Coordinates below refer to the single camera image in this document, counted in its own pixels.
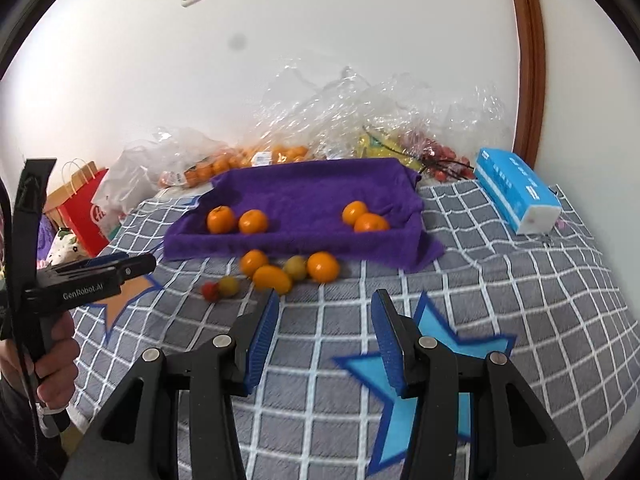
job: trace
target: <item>wall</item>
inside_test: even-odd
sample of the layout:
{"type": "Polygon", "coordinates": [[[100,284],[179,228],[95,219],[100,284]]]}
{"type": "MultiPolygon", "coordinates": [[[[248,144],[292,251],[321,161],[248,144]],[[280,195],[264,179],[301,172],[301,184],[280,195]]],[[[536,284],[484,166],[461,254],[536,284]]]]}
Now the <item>wall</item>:
{"type": "Polygon", "coordinates": [[[536,171],[570,197],[640,317],[640,62],[594,0],[541,0],[548,88],[536,171]]]}
{"type": "Polygon", "coordinates": [[[159,124],[237,139],[285,60],[310,52],[371,82],[494,83],[515,116],[512,0],[58,0],[0,83],[0,166],[15,189],[22,156],[109,164],[159,124]]]}

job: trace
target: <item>metal screw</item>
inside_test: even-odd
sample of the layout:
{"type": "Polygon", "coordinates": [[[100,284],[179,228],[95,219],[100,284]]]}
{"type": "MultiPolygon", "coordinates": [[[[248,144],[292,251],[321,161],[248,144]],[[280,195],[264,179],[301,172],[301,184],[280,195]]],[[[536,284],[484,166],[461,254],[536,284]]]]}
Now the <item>metal screw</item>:
{"type": "Polygon", "coordinates": [[[507,364],[507,356],[502,352],[491,352],[489,359],[494,365],[502,366],[507,364]]]}
{"type": "Polygon", "coordinates": [[[157,348],[147,348],[142,352],[142,360],[150,363],[160,357],[160,351],[157,348]]]}
{"type": "Polygon", "coordinates": [[[231,344],[231,338],[227,334],[220,334],[213,338],[213,346],[216,348],[225,348],[231,344]]]}
{"type": "Polygon", "coordinates": [[[420,339],[418,339],[418,345],[422,348],[426,348],[427,350],[432,350],[438,346],[438,340],[434,337],[423,335],[420,339]]]}

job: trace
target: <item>grid pattern fabric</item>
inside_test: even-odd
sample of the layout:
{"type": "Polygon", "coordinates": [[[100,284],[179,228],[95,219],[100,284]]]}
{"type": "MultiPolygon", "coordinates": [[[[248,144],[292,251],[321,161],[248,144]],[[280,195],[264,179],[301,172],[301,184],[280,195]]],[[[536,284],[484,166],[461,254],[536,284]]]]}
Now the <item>grid pattern fabric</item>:
{"type": "MultiPolygon", "coordinates": [[[[558,226],[542,237],[516,236],[475,182],[422,187],[426,228],[447,252],[408,274],[374,262],[344,262],[333,283],[297,284],[281,300],[262,381],[234,400],[247,478],[362,480],[382,404],[334,365],[332,357],[377,349],[370,297],[389,291],[404,314],[423,290],[460,336],[517,336],[513,363],[529,382],[576,458],[603,439],[638,396],[640,328],[603,254],[561,190],[558,226]]],[[[168,262],[160,246],[190,199],[149,200],[129,215],[105,250],[155,251],[154,277],[164,286],[128,307],[104,338],[100,312],[74,312],[81,345],[73,406],[92,420],[132,362],[149,346],[196,348],[225,333],[255,304],[242,280],[239,299],[207,304],[200,285],[239,274],[237,258],[168,262]]],[[[190,478],[188,394],[180,397],[178,459],[190,478]]],[[[461,444],[456,480],[466,479],[461,444]]],[[[396,480],[401,464],[372,476],[396,480]]]]}

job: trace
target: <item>bag handle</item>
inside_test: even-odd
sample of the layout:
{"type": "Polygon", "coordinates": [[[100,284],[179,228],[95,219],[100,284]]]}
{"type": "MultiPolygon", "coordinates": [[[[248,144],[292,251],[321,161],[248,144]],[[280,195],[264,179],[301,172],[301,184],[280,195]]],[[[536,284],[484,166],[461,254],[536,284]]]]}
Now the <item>bag handle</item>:
{"type": "Polygon", "coordinates": [[[75,166],[76,168],[78,168],[78,171],[80,171],[80,173],[82,174],[82,177],[84,177],[84,182],[83,184],[87,184],[89,181],[87,180],[86,176],[84,175],[84,171],[82,171],[83,167],[88,167],[89,168],[89,172],[91,173],[91,178],[95,178],[95,173],[94,170],[91,169],[91,166],[89,164],[86,163],[86,161],[82,158],[74,158],[73,160],[69,160],[67,162],[64,163],[64,165],[62,166],[62,168],[60,169],[60,175],[62,176],[62,182],[65,183],[65,189],[67,184],[71,185],[71,189],[73,190],[73,193],[70,193],[71,195],[75,195],[78,190],[76,189],[76,187],[74,186],[74,174],[71,174],[71,178],[69,179],[69,182],[67,182],[66,178],[65,178],[65,169],[67,166],[75,166]],[[76,160],[79,160],[80,162],[82,162],[82,166],[80,166],[76,160]]]}

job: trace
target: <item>person's hand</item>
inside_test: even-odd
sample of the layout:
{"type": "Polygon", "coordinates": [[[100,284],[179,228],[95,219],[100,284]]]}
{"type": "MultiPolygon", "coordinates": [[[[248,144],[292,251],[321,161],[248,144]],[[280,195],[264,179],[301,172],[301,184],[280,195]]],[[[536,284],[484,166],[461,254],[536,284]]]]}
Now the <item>person's hand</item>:
{"type": "MultiPolygon", "coordinates": [[[[36,393],[52,410],[64,408],[76,390],[74,380],[78,376],[78,367],[74,360],[80,355],[80,346],[73,336],[74,320],[69,312],[65,312],[51,330],[51,338],[55,341],[53,348],[35,364],[36,375],[47,378],[38,386],[36,393]]],[[[28,356],[25,359],[31,374],[33,363],[28,356]]],[[[0,341],[0,371],[3,379],[24,393],[18,353],[12,340],[0,341]]]]}

